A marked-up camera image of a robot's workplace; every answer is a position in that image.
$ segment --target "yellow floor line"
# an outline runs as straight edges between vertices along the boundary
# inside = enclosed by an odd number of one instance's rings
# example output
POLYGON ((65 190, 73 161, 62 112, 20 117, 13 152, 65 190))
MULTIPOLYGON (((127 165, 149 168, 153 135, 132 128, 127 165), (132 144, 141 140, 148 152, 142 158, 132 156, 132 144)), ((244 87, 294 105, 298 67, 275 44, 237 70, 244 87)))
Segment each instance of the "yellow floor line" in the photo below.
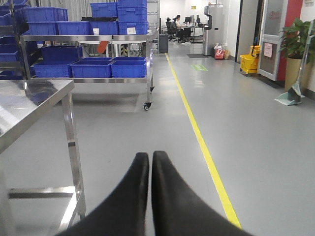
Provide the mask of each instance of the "yellow floor line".
POLYGON ((173 75, 175 77, 179 93, 181 94, 183 103, 185 105, 187 114, 189 116, 189 119, 190 119, 192 127, 193 127, 193 130, 194 130, 194 132, 196 134, 196 137, 197 137, 197 140, 198 140, 199 145, 201 147, 202 153, 203 153, 204 158, 205 158, 205 160, 207 162, 207 165, 208 165, 211 177, 213 179, 213 182, 214 182, 215 187, 217 189, 217 192, 219 194, 219 198, 220 198, 220 200, 222 202, 222 206, 223 206, 223 209, 225 211, 226 217, 232 224, 234 224, 235 226, 237 226, 237 227, 239 227, 241 229, 242 228, 241 223, 239 222, 239 219, 238 219, 238 217, 236 215, 236 212, 235 212, 234 207, 233 207, 233 205, 231 203, 231 200, 230 200, 230 198, 229 198, 229 196, 228 196, 228 194, 227 194, 227 192, 225 190, 225 187, 224 187, 223 182, 221 180, 221 177, 220 177, 220 175, 218 173, 216 165, 215 165, 215 163, 214 163, 214 161, 213 161, 213 159, 211 157, 209 149, 208 149, 208 147, 207 147, 207 145, 206 145, 206 143, 205 143, 205 141, 204 141, 204 139, 202 137, 202 134, 201 134, 201 131, 200 131, 199 127, 198 127, 197 121, 196 121, 196 119, 195 119, 195 117, 194 117, 194 115, 192 113, 192 110, 191 110, 190 105, 189 105, 189 103, 188 103, 188 101, 186 99, 186 96, 185 96, 185 93, 183 91, 183 88, 182 88, 182 86, 181 86, 181 84, 179 82, 177 73, 176 73, 176 71, 175 71, 175 69, 173 67, 173 64, 172 64, 168 54, 165 53, 165 55, 166 55, 167 61, 169 63, 169 66, 170 66, 170 68, 172 70, 172 73, 173 73, 173 75))

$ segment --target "yellow mop bucket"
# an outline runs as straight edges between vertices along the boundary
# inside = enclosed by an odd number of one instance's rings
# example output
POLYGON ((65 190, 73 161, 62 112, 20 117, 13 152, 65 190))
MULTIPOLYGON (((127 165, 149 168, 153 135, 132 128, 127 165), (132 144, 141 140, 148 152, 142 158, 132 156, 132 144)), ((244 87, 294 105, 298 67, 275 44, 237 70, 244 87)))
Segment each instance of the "yellow mop bucket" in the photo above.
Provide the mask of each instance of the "yellow mop bucket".
POLYGON ((251 46, 250 54, 240 55, 241 57, 241 69, 247 75, 250 73, 257 73, 258 69, 258 60, 259 60, 260 46, 251 46))

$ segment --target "dustpan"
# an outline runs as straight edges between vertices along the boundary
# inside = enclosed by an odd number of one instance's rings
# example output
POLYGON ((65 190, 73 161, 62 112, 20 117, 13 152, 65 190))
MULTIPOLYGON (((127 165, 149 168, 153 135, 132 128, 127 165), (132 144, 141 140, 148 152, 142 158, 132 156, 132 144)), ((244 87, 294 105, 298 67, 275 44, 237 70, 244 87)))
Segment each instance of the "dustpan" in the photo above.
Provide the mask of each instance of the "dustpan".
POLYGON ((303 78, 304 68, 305 68, 306 63, 307 63, 307 58, 308 58, 308 54, 309 54, 311 40, 315 37, 315 35, 311 35, 313 27, 314 27, 314 22, 315 22, 315 20, 311 21, 308 37, 306 40, 305 51, 303 54, 303 58, 301 61, 301 66, 299 69, 299 74, 298 74, 298 78, 297 78, 296 82, 292 85, 292 87, 289 89, 288 92, 281 94, 279 97, 277 97, 275 99, 276 101, 278 101, 278 102, 280 102, 286 106, 297 105, 297 104, 302 103, 301 81, 303 78))

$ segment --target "red object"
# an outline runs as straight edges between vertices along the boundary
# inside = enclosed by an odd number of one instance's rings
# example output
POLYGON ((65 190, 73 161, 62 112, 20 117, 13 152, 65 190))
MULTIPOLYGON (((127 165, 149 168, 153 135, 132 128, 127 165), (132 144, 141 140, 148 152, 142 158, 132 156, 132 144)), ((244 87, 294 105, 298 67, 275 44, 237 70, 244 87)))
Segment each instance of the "red object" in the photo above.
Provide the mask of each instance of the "red object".
POLYGON ((108 41, 101 41, 99 43, 98 48, 97 48, 97 52, 100 53, 100 54, 104 54, 105 51, 106 51, 107 45, 108 45, 108 41))
POLYGON ((216 49, 215 59, 216 60, 223 60, 224 59, 223 49, 216 49))
MULTIPOLYGON (((289 0, 286 11, 285 26, 291 26, 296 18, 300 18, 303 0, 289 0)), ((285 81, 286 58, 280 57, 277 81, 285 81)))

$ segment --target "caster wheel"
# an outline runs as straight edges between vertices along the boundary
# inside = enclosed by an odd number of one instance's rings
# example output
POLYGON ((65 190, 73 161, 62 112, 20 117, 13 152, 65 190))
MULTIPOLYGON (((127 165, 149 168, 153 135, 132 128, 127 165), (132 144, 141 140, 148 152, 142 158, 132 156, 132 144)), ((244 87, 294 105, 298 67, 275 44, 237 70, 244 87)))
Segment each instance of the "caster wheel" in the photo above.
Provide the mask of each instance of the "caster wheel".
POLYGON ((145 111, 148 111, 149 110, 149 108, 151 107, 151 102, 146 102, 144 105, 143 105, 143 108, 144 108, 144 110, 145 111))

